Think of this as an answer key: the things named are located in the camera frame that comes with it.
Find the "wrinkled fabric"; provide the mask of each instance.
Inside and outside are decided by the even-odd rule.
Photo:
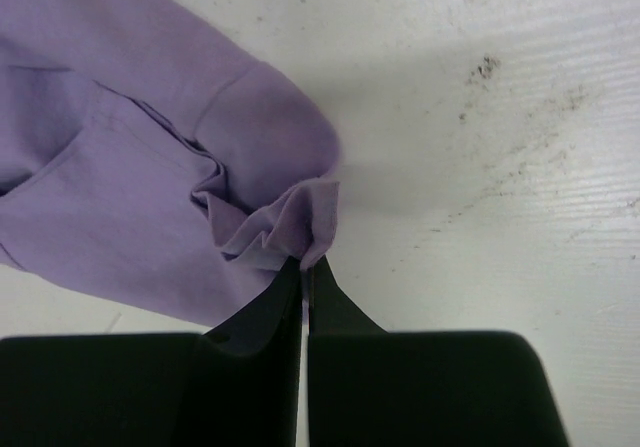
[[[336,134],[170,0],[0,0],[0,262],[206,325],[336,228]]]

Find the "white surface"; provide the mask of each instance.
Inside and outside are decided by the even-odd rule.
[[[640,0],[178,1],[335,122],[330,261],[367,313],[519,332],[573,445],[640,445]],[[184,327],[0,284],[4,335]]]

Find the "lavender fabric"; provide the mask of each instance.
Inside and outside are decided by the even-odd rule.
[[[331,125],[170,0],[0,0],[0,262],[216,325],[336,228]]]

